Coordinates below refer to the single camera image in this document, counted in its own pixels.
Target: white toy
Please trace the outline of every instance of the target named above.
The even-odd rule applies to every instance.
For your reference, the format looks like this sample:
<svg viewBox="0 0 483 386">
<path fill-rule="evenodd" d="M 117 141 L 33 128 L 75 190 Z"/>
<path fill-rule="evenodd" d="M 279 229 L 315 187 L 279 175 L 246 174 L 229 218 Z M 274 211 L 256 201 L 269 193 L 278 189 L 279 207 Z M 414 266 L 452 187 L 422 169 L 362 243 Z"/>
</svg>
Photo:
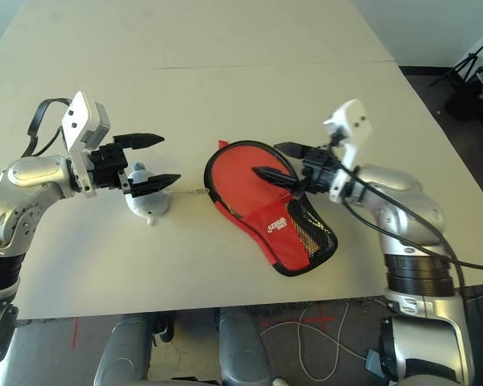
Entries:
<svg viewBox="0 0 483 386">
<path fill-rule="evenodd" d="M 135 162 L 129 178 L 133 183 L 144 183 L 153 175 L 141 162 Z M 170 194 L 166 191 L 156 191 L 135 198 L 132 195 L 126 195 L 126 202 L 135 215 L 147 219 L 147 225 L 154 225 L 155 219 L 167 211 L 168 205 L 170 205 Z"/>
</svg>

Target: red table tennis racket case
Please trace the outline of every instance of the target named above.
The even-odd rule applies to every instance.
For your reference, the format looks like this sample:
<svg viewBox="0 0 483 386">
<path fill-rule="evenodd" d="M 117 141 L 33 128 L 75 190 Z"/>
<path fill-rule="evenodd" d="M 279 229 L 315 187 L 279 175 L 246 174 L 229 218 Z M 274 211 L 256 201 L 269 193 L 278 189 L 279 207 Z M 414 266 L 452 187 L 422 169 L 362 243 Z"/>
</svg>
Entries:
<svg viewBox="0 0 483 386">
<path fill-rule="evenodd" d="M 261 142 L 224 145 L 209 159 L 204 185 L 218 210 L 256 240 L 272 266 L 283 275 L 297 276 L 332 256 L 336 236 L 306 195 L 293 199 L 252 170 L 269 166 L 297 179 L 291 164 Z"/>
</svg>

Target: black mesh pocket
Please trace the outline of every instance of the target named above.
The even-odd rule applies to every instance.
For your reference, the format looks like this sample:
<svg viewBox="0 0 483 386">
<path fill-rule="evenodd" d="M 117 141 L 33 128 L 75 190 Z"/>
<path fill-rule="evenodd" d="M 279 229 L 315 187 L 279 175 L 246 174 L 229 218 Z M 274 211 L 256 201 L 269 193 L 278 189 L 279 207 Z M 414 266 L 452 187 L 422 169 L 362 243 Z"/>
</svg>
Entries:
<svg viewBox="0 0 483 386">
<path fill-rule="evenodd" d="M 308 199 L 293 199 L 287 203 L 287 210 L 310 260 L 332 255 L 338 246 L 338 240 Z"/>
</svg>

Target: white table surface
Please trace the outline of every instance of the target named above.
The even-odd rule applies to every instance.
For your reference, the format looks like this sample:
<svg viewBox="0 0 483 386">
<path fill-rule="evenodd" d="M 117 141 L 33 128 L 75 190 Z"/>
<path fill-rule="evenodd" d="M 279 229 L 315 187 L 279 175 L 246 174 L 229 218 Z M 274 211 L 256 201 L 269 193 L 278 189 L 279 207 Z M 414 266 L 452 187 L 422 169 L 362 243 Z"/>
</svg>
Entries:
<svg viewBox="0 0 483 386">
<path fill-rule="evenodd" d="M 415 175 L 444 209 L 459 258 L 483 264 L 479 186 L 350 2 L 31 0 L 0 42 L 0 170 L 26 147 L 37 104 L 77 90 L 105 105 L 106 140 L 131 132 L 167 139 L 127 150 L 131 162 L 183 176 L 154 227 L 120 191 L 51 207 L 23 264 L 20 318 L 381 294 L 378 235 L 325 197 L 311 201 L 339 248 L 289 278 L 207 195 L 189 193 L 203 188 L 217 140 L 324 143 L 320 123 L 355 97 L 374 125 L 361 162 Z M 40 143 L 63 111 L 47 113 Z M 464 273 L 468 284 L 483 283 L 483 272 Z"/>
</svg>

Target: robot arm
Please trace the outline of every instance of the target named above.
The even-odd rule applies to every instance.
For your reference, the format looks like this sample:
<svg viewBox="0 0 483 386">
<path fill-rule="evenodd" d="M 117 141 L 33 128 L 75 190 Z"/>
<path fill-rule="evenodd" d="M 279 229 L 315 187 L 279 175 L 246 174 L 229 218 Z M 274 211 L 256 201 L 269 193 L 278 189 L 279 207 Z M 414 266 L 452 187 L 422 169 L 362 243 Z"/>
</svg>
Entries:
<svg viewBox="0 0 483 386">
<path fill-rule="evenodd" d="M 104 107 L 90 104 L 82 92 L 73 98 L 62 126 L 68 155 L 20 158 L 0 174 L 0 361 L 18 314 L 11 302 L 19 287 L 19 271 L 43 213 L 78 193 L 94 197 L 96 189 L 108 187 L 136 197 L 160 191 L 180 177 L 158 175 L 144 183 L 128 179 L 123 149 L 141 149 L 164 138 L 127 134 L 99 146 L 109 131 L 109 119 Z"/>
<path fill-rule="evenodd" d="M 435 200 L 423 193 L 419 181 L 406 173 L 377 166 L 357 167 L 349 176 L 357 150 L 372 130 L 362 104 L 357 100 L 345 103 L 325 125 L 332 139 L 328 146 L 313 148 L 292 142 L 275 146 L 288 156 L 302 159 L 304 180 L 291 180 L 264 166 L 254 171 L 294 195 L 305 191 L 327 193 L 335 203 L 363 207 L 378 227 L 447 256 L 441 240 L 431 230 L 386 199 L 400 202 L 442 232 L 444 215 Z M 341 146 L 345 152 L 339 161 L 336 153 Z M 382 194 L 375 194 L 368 186 Z M 472 384 L 469 333 L 449 263 L 382 233 L 380 242 L 388 271 L 385 297 L 398 315 L 382 322 L 383 372 L 395 381 L 425 375 Z"/>
</svg>

